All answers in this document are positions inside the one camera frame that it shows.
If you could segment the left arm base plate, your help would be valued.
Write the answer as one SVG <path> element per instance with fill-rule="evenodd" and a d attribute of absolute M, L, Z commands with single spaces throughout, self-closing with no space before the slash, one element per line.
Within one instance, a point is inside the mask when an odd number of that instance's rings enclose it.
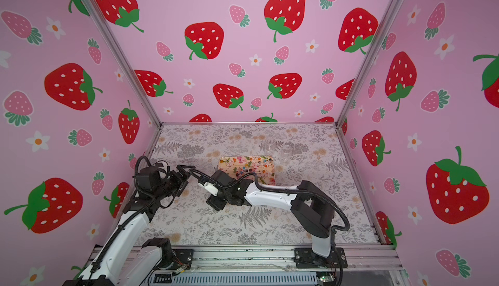
<path fill-rule="evenodd" d="M 154 258 L 151 266 L 148 266 L 148 272 L 155 270 L 171 270 L 180 273 L 190 270 L 194 258 L 193 249 L 175 248 L 172 251 L 163 251 L 154 248 L 153 251 L 159 251 L 160 258 Z"/>

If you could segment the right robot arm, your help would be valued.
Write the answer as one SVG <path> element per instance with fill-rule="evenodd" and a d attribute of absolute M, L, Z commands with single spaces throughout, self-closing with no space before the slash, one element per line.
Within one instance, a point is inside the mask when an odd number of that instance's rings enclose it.
<path fill-rule="evenodd" d="M 227 204 L 235 206 L 267 206 L 290 211 L 312 236 L 312 260 L 309 265 L 343 270 L 342 256 L 335 243 L 338 231 L 350 230 L 350 221 L 336 202 L 310 181 L 298 186 L 279 187 L 259 183 L 250 171 L 235 179 L 217 170 L 208 175 L 195 166 L 178 166 L 196 178 L 210 196 L 207 203 L 216 211 Z"/>

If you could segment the aluminium front rail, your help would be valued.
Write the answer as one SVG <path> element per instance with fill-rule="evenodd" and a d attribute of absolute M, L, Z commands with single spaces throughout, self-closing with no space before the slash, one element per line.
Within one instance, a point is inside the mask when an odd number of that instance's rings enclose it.
<path fill-rule="evenodd" d="M 142 246 L 134 246 L 126 265 L 132 263 Z M 346 244 L 343 248 L 348 267 L 339 269 L 298 269 L 293 261 L 295 248 L 312 248 L 310 244 L 292 245 L 214 245 L 172 246 L 193 249 L 190 270 L 176 273 L 155 270 L 141 285 L 351 285 L 350 274 L 375 272 L 386 277 L 389 285 L 409 285 L 395 249 L 381 244 Z M 95 248 L 88 260 L 93 261 L 102 248 Z"/>

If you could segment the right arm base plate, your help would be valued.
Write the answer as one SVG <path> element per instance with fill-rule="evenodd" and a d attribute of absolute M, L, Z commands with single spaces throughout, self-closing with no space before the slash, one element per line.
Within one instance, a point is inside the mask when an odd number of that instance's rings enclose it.
<path fill-rule="evenodd" d="M 312 248 L 295 248 L 293 261 L 298 269 L 345 269 L 348 262 L 343 248 L 335 248 L 328 257 L 322 257 Z"/>

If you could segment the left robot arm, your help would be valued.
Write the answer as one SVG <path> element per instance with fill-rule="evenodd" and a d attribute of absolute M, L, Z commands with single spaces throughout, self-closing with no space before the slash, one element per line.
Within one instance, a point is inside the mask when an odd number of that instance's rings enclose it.
<path fill-rule="evenodd" d="M 164 164 L 152 164 L 146 156 L 138 158 L 133 174 L 135 192 L 124 206 L 113 234 L 79 277 L 65 281 L 65 285 L 141 285 L 159 265 L 173 260 L 169 240 L 153 239 L 126 265 L 137 239 L 156 212 L 165 208 L 161 202 L 165 198 L 175 200 L 188 185 L 190 166 L 178 165 L 172 170 Z"/>

